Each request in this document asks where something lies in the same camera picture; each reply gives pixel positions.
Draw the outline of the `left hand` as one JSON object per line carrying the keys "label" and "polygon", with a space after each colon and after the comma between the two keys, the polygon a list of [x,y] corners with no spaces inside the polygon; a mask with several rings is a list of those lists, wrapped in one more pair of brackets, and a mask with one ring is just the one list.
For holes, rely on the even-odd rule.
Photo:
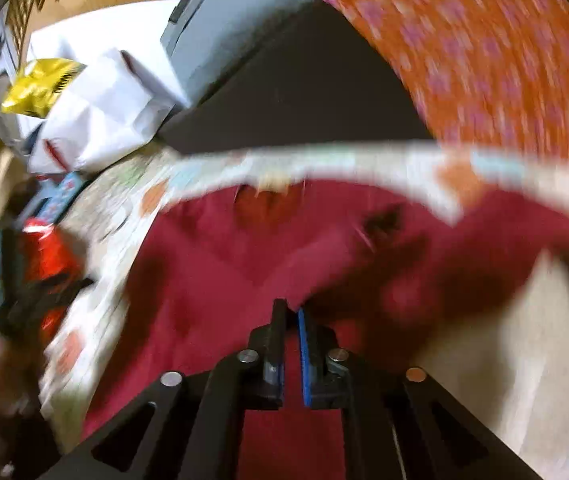
{"label": "left hand", "polygon": [[0,335],[0,446],[13,439],[53,440],[39,408],[43,371],[39,342]]}

